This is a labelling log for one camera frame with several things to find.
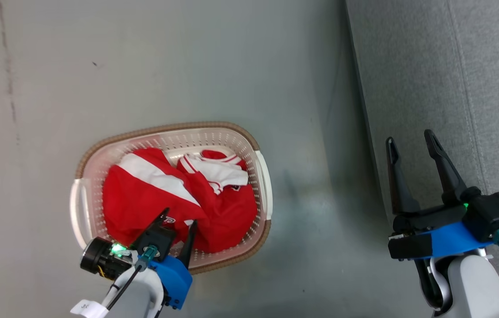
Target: yellow wire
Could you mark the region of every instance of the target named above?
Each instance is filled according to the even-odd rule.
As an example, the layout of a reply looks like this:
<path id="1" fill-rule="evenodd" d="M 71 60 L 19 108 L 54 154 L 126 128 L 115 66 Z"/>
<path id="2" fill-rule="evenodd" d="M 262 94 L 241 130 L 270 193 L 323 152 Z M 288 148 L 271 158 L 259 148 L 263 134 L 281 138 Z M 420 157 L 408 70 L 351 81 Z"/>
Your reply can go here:
<path id="1" fill-rule="evenodd" d="M 100 267 L 100 265 L 98 266 L 98 270 L 100 271 L 100 276 L 106 278 L 106 274 L 104 274 L 104 271 L 102 270 L 102 267 Z"/>

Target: basket handle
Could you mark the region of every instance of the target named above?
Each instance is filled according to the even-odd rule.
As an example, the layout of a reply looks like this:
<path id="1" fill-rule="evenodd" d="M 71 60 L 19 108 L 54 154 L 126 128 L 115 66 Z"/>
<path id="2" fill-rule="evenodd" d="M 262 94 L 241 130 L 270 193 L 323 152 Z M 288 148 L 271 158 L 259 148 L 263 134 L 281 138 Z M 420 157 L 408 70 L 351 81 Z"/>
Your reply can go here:
<path id="1" fill-rule="evenodd" d="M 80 199 L 82 198 L 82 211 L 80 211 Z M 78 245 L 84 250 L 86 247 L 86 240 L 82 235 L 83 231 L 80 228 L 79 217 L 82 216 L 86 220 L 86 226 L 88 227 L 84 233 L 88 235 L 89 238 L 92 237 L 92 231 L 90 227 L 90 217 L 88 214 L 88 195 L 86 193 L 86 187 L 84 184 L 84 179 L 74 179 L 73 185 L 71 187 L 71 199 L 69 201 L 69 210 L 71 212 L 71 224 L 73 227 L 74 237 L 78 242 Z"/>
<path id="2" fill-rule="evenodd" d="M 269 169 L 267 168 L 267 163 L 265 163 L 265 158 L 261 154 L 261 151 L 255 151 L 259 165 L 261 166 L 261 176 L 263 178 L 263 185 L 265 186 L 265 211 L 267 211 L 267 220 L 271 219 L 273 214 L 273 188 L 271 186 L 271 176 L 269 175 Z"/>

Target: red fabric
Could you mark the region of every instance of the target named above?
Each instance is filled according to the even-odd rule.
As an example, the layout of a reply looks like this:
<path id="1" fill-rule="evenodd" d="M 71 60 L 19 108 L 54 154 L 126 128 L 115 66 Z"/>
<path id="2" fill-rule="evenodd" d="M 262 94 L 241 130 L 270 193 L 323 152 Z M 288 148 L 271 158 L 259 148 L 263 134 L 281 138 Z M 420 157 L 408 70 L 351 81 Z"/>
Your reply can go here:
<path id="1" fill-rule="evenodd" d="M 170 165 L 161 150 L 140 149 L 134 151 L 134 154 L 166 174 L 183 180 L 184 187 L 190 190 L 188 179 Z M 110 167 L 108 171 L 102 200 L 108 234 L 125 246 L 132 244 L 167 207 L 170 208 L 168 217 L 171 219 L 167 219 L 164 225 L 176 230 L 178 240 L 187 236 L 188 226 L 184 223 L 185 220 L 199 220 L 200 224 L 204 224 L 206 219 L 206 214 L 198 205 L 149 185 L 118 165 Z"/>
<path id="2" fill-rule="evenodd" d="M 194 247 L 201 251 L 215 253 L 241 242 L 257 215 L 251 185 L 227 186 L 217 195 L 200 172 L 188 173 L 181 163 L 174 168 L 161 150 L 140 149 L 134 154 L 165 174 L 181 179 L 200 207 L 135 178 L 117 165 L 113 166 L 104 183 L 103 205 L 106 228 L 114 239 L 130 245 L 164 208 L 169 207 L 169 217 L 175 222 L 167 222 L 166 226 L 177 231 L 179 240 L 184 240 L 187 235 L 188 227 L 184 221 L 198 220 Z M 226 158 L 218 151 L 203 151 L 202 156 Z M 246 170 L 243 160 L 237 165 Z"/>

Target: brown basket rim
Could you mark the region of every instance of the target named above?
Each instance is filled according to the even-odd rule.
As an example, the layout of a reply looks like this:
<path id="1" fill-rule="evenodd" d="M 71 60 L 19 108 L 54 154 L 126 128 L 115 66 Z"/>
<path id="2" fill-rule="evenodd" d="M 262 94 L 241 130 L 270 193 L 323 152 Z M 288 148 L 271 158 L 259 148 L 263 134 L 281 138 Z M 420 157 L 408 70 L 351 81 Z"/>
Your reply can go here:
<path id="1" fill-rule="evenodd" d="M 75 173 L 76 179 L 81 179 L 82 175 L 84 173 L 84 167 L 88 163 L 88 160 L 96 151 L 101 149 L 102 147 L 106 145 L 110 145 L 113 143 L 117 143 L 120 141 L 124 141 L 126 139 L 132 139 L 136 137 L 141 137 L 144 135 L 152 135 L 153 133 L 164 133 L 167 131 L 173 131 L 173 130 L 179 130 L 179 129 L 202 129 L 202 128 L 225 128 L 225 129 L 231 129 L 235 131 L 236 133 L 239 133 L 247 141 L 249 141 L 249 144 L 253 148 L 253 150 L 258 151 L 259 150 L 259 144 L 255 140 L 255 138 L 245 129 L 240 127 L 239 125 L 236 125 L 234 123 L 230 123 L 227 121 L 195 121 L 191 123 L 179 123 L 179 124 L 172 124 L 172 125 L 161 125 L 157 127 L 151 127 L 151 128 L 146 128 L 146 129 L 139 129 L 135 131 L 130 131 L 130 132 L 125 132 L 121 133 L 120 135 L 108 137 L 106 139 L 102 139 L 101 141 L 98 141 L 98 143 L 95 143 L 92 147 L 90 147 L 86 153 L 82 156 L 82 159 L 78 163 L 78 167 Z M 252 257 L 261 249 L 263 244 L 265 244 L 265 240 L 269 236 L 269 230 L 271 228 L 271 220 L 266 220 L 265 221 L 265 229 L 263 229 L 263 232 L 261 233 L 261 236 L 257 240 L 257 243 L 247 252 L 238 255 L 236 257 L 229 258 L 227 260 L 223 260 L 220 262 L 216 262 L 214 264 L 209 264 L 205 266 L 199 266 L 196 268 L 189 269 L 189 272 L 193 275 L 200 274 L 200 273 L 205 273 L 209 272 L 211 270 L 223 268 L 226 266 L 233 265 L 235 263 L 241 262 L 243 260 L 247 260 L 248 258 Z"/>

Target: robotic arm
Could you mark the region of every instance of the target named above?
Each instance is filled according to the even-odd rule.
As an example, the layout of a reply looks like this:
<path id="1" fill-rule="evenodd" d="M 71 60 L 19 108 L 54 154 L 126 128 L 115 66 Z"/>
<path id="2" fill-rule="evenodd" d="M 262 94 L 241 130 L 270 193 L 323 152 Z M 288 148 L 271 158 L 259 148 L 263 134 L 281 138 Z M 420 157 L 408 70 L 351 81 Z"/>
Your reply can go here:
<path id="1" fill-rule="evenodd" d="M 114 280 L 101 303 L 82 300 L 71 310 L 87 318 L 104 318 L 131 284 L 142 284 L 149 292 L 147 318 L 157 318 L 164 306 L 180 310 L 192 284 L 188 272 L 197 222 L 191 225 L 180 255 L 168 255 L 176 233 L 162 226 L 165 209 L 127 249 L 103 238 L 93 239 L 86 247 L 81 268 Z"/>
<path id="2" fill-rule="evenodd" d="M 424 132 L 442 183 L 442 205 L 421 209 L 408 189 L 392 137 L 386 141 L 392 258 L 412 260 L 434 317 L 499 317 L 499 277 L 484 248 L 499 246 L 499 193 L 467 187 L 434 133 Z"/>

